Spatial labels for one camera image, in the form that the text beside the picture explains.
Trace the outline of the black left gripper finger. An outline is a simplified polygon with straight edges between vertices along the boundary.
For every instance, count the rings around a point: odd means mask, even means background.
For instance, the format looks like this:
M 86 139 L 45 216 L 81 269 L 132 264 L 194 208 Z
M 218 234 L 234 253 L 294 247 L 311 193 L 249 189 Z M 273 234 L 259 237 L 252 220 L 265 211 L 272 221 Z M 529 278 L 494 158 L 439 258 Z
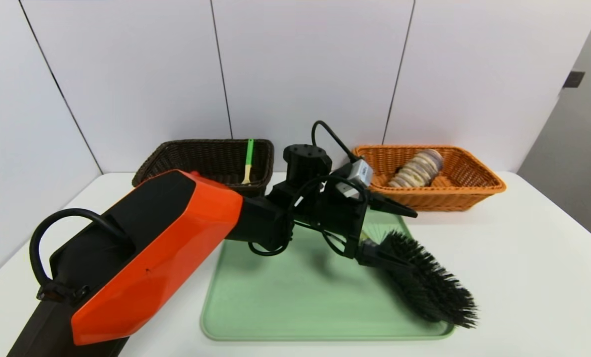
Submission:
M 357 249 L 357 263 L 377 269 L 414 269 L 411 263 L 394 256 L 384 248 L 383 244 L 377 244 L 370 238 L 366 238 Z
M 368 205 L 371 210 L 383 213 L 390 213 L 397 216 L 416 218 L 418 213 L 409 208 L 408 206 L 402 205 L 380 193 L 368 192 Z

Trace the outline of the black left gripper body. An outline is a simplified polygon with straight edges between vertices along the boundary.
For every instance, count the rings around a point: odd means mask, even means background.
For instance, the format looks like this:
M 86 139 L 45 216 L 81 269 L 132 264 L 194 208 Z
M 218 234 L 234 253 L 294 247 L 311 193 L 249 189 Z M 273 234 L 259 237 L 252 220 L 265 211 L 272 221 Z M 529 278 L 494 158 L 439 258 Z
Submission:
M 345 177 L 320 176 L 309 180 L 309 200 L 309 228 L 320 232 L 337 255 L 355 258 L 369 205 L 367 190 Z

